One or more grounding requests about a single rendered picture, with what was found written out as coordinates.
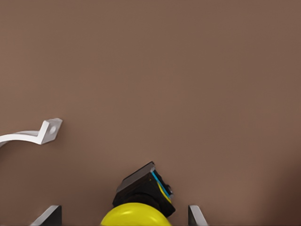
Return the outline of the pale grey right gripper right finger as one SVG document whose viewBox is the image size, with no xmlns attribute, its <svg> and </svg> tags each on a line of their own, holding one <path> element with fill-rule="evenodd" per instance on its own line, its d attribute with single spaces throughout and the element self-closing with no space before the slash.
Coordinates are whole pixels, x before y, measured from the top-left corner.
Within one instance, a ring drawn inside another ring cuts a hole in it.
<svg viewBox="0 0 301 226">
<path fill-rule="evenodd" d="M 188 225 L 189 226 L 207 226 L 208 223 L 197 205 L 188 206 Z"/>
</svg>

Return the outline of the white curved bracket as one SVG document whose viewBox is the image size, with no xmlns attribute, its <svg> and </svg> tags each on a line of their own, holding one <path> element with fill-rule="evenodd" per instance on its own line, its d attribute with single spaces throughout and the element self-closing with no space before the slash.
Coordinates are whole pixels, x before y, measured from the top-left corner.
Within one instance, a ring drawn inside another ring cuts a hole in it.
<svg viewBox="0 0 301 226">
<path fill-rule="evenodd" d="M 39 131 L 27 130 L 0 136 L 0 148 L 10 141 L 25 141 L 42 145 L 56 139 L 63 120 L 59 118 L 44 120 Z"/>
</svg>

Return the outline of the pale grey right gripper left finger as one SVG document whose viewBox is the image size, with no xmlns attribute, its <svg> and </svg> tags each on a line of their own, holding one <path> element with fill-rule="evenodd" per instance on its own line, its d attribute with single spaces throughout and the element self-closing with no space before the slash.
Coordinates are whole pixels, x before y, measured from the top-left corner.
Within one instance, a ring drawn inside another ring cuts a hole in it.
<svg viewBox="0 0 301 226">
<path fill-rule="evenodd" d="M 45 210 L 31 226 L 61 226 L 62 225 L 62 206 L 51 205 Z"/>
</svg>

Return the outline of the yellow button with black base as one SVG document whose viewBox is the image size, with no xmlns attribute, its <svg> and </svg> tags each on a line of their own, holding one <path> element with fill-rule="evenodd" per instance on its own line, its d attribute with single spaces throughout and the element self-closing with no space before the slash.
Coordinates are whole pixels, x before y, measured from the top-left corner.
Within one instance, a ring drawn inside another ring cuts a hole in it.
<svg viewBox="0 0 301 226">
<path fill-rule="evenodd" d="M 122 180 L 100 226 L 172 226 L 173 195 L 150 161 Z"/>
</svg>

